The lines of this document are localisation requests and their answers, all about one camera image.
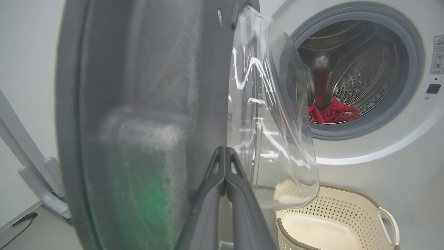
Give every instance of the red cloth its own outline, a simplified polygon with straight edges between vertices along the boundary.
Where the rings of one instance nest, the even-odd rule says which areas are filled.
[[[355,107],[341,103],[336,97],[333,97],[330,106],[321,113],[316,106],[308,107],[312,121],[318,123],[335,123],[341,121],[351,121],[359,116],[359,110]]]

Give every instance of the sticker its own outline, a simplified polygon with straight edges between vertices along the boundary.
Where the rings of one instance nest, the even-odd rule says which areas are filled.
[[[444,73],[444,36],[436,36],[433,39],[433,61],[430,74]]]

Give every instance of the white rounded handle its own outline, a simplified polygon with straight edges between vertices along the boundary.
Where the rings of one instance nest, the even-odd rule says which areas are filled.
[[[384,229],[385,236],[387,236],[387,239],[388,239],[388,241],[390,242],[390,244],[392,246],[399,245],[399,228],[398,228],[398,224],[396,224],[395,218],[393,218],[393,216],[387,210],[385,210],[385,209],[383,209],[381,207],[378,208],[378,210],[380,211],[379,220],[380,220],[380,222],[382,224],[382,228]],[[386,230],[386,228],[384,226],[384,223],[382,222],[381,213],[384,213],[388,217],[388,219],[390,220],[390,223],[392,224],[392,227],[393,227],[393,238],[394,238],[393,241],[390,239],[390,236],[387,233],[387,230]]]

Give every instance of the gray floor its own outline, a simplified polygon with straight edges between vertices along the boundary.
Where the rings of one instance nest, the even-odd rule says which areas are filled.
[[[35,210],[39,215],[19,237],[3,250],[82,250],[75,230],[63,219],[51,214],[43,207]],[[10,227],[0,234],[0,247],[10,241],[29,221]]]

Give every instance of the laundry basket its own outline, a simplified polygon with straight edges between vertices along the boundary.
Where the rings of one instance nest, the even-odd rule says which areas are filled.
[[[393,241],[383,224],[393,227]],[[399,250],[393,216],[355,190],[322,185],[318,197],[301,209],[276,212],[281,250]]]

